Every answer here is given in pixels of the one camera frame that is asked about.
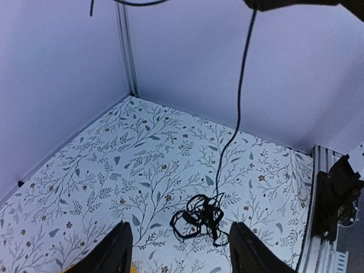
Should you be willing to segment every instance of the tangled cable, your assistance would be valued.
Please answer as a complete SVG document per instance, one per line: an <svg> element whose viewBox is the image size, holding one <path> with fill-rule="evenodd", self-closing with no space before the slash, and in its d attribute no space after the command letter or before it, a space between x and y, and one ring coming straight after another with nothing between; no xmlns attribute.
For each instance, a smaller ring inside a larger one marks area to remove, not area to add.
<svg viewBox="0 0 364 273"><path fill-rule="evenodd" d="M253 11L253 15L251 17L249 30L245 43L245 50L243 54L241 70L240 70L240 79L239 79L239 87L238 87L238 121L237 126L235 128L235 132L229 142L225 145L224 149L221 151L220 162L218 165L217 173L216 173L216 195L212 198L208 198L205 195L195 195L193 196L187 203L186 209L177 211L173 216L169 225L173 228L173 232L178 239L185 240L194 237L199 237L201 235L208 235L213 239L213 246L225 246L229 243L229 235L228 233L222 231L219 228L220 221L224 216L224 212L221 210L221 200L224 196L224 193L219 193L218 191L218 182L221 175L221 166L222 166L222 158L228 146L232 143L234 138L239 132L240 121L241 121L241 88L243 83L244 76L244 68L246 62L246 56L249 48L249 42L251 38L251 32L253 30L253 25L255 21L255 17L257 15L257 10ZM188 234L181 234L177 228L176 224L179 219L183 218L187 224L190 224L190 227L185 228L186 232L193 231ZM202 233L202 227L206 227L206 233Z"/></svg>

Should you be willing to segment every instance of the gray leaf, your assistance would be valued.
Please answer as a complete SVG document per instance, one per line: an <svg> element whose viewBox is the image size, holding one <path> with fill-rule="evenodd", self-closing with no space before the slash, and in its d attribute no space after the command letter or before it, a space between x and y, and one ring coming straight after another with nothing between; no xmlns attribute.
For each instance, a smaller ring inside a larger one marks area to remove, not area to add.
<svg viewBox="0 0 364 273"><path fill-rule="evenodd" d="M160 226L162 226L162 225L159 224L159 223L155 223L155 224L153 224L153 225L150 226L150 229L158 228Z"/></svg>
<svg viewBox="0 0 364 273"><path fill-rule="evenodd" d="M153 139L153 140L160 140L160 138L155 136L155 135L151 135L150 138Z"/></svg>
<svg viewBox="0 0 364 273"><path fill-rule="evenodd" d="M139 226L140 225L139 219L134 214L132 214L132 216L133 216L133 224L134 224L134 226Z"/></svg>
<svg viewBox="0 0 364 273"><path fill-rule="evenodd" d="M237 160L239 160L240 158L234 158L232 161L231 161L231 163L232 162L234 162L234 161L237 161Z"/></svg>
<svg viewBox="0 0 364 273"><path fill-rule="evenodd" d="M212 269L211 271L210 271L210 273L218 273L218 272L220 272L221 271L221 267L215 267L214 269Z"/></svg>
<svg viewBox="0 0 364 273"><path fill-rule="evenodd" d="M135 145L134 148L137 148L137 147L139 147L139 146L141 146L143 144L146 144L146 143L145 142L139 143L139 144Z"/></svg>
<svg viewBox="0 0 364 273"><path fill-rule="evenodd" d="M63 267L63 264L62 264L62 263L61 263L61 261L60 261L60 260L58 260L57 258L56 258L56 264L58 264L60 268L62 268L62 267Z"/></svg>
<svg viewBox="0 0 364 273"><path fill-rule="evenodd" d="M153 259L153 255L156 252L156 250L154 250L153 252L151 252L151 254L149 254L149 260Z"/></svg>
<svg viewBox="0 0 364 273"><path fill-rule="evenodd" d="M296 154L296 157L303 160L302 156L300 154Z"/></svg>
<svg viewBox="0 0 364 273"><path fill-rule="evenodd" d="M214 184L214 181L210 177L208 177L207 175L205 175L205 178L206 178L206 184L208 186L212 186Z"/></svg>
<svg viewBox="0 0 364 273"><path fill-rule="evenodd" d="M58 231L59 231L59 229L55 229L55 230L50 231L48 234L51 238L53 238L57 234Z"/></svg>
<svg viewBox="0 0 364 273"><path fill-rule="evenodd" d="M282 235L282 233L283 233L283 227L282 227L281 223L277 223L277 224L275 224L275 226L279 229L280 234Z"/></svg>
<svg viewBox="0 0 364 273"><path fill-rule="evenodd" d="M150 184L149 184L149 183L147 183L147 182L141 182L140 184L141 184L142 186L144 186L144 187L150 188Z"/></svg>
<svg viewBox="0 0 364 273"><path fill-rule="evenodd" d="M211 150L213 150L213 151L217 151L217 148L216 147L214 147L214 146L207 146L207 147L209 147Z"/></svg>
<svg viewBox="0 0 364 273"><path fill-rule="evenodd" d="M119 164L120 156L114 157L115 165Z"/></svg>

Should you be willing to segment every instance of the black mount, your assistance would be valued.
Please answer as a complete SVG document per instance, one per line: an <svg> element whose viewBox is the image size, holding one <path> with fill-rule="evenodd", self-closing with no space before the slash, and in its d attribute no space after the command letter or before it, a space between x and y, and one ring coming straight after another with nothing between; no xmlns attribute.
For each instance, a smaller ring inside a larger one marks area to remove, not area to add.
<svg viewBox="0 0 364 273"><path fill-rule="evenodd" d="M359 179L360 174L354 173L348 160L349 155L344 155L329 173L320 171L317 174L312 235L330 242L336 240L338 221L345 212L351 210L364 187L364 181Z"/></svg>

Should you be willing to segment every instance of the lavender wall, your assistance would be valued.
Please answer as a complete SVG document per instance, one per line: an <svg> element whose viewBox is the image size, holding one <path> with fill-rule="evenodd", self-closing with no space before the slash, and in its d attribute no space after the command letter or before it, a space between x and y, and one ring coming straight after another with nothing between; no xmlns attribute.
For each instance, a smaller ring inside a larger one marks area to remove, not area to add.
<svg viewBox="0 0 364 273"><path fill-rule="evenodd" d="M127 95L114 3L95 2L1 2L0 200Z"/></svg>
<svg viewBox="0 0 364 273"><path fill-rule="evenodd" d="M241 0L130 8L140 95L234 127L251 10ZM364 138L364 24L343 7L258 13L241 130L310 152Z"/></svg>

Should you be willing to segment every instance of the leaf pattern paper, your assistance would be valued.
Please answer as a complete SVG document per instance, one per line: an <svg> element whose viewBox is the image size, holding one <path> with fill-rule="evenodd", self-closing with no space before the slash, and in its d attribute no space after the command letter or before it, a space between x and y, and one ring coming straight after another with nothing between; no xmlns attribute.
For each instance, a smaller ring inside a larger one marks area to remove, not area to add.
<svg viewBox="0 0 364 273"><path fill-rule="evenodd" d="M60 272L121 220L133 230L138 272L231 272L229 247L179 242L169 221L195 194L214 194L232 129L129 97L39 169L0 208L0 268ZM219 179L228 232L243 221L295 267L310 200L312 159L239 133Z"/></svg>

